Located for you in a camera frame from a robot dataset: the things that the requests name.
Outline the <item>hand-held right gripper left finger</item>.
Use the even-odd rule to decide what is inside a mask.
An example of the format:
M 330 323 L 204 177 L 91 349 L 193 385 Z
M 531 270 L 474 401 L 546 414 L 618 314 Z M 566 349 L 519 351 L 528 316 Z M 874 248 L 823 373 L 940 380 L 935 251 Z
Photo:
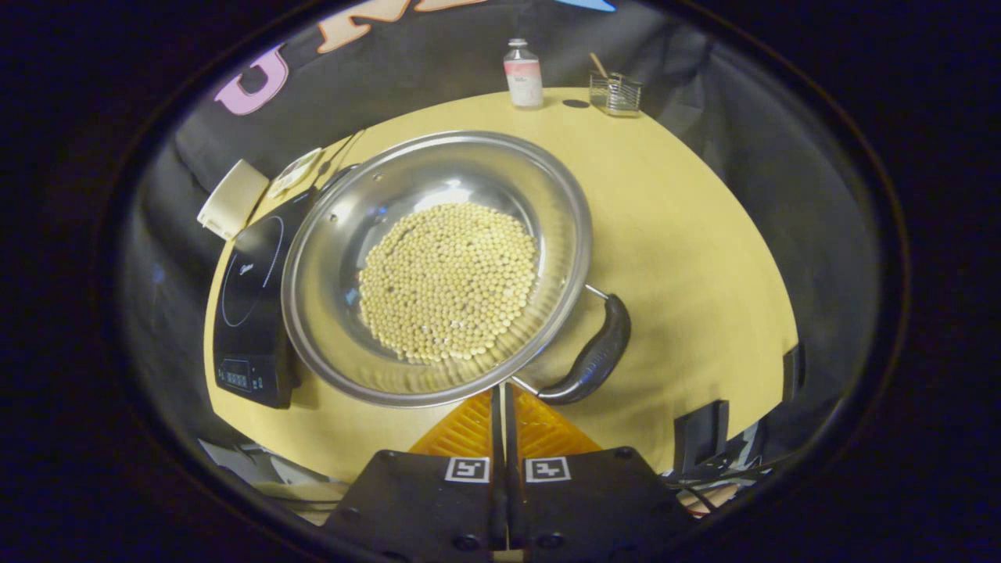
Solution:
M 325 522 L 369 552 L 505 548 L 500 392 L 459 403 L 407 451 L 380 450 Z

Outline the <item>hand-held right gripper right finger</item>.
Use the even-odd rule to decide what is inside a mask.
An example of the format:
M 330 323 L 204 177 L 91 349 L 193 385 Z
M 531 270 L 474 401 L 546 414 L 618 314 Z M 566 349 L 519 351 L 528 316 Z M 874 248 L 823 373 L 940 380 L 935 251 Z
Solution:
M 508 542 L 525 552 L 665 552 L 693 517 L 632 446 L 598 446 L 532 393 L 504 387 Z

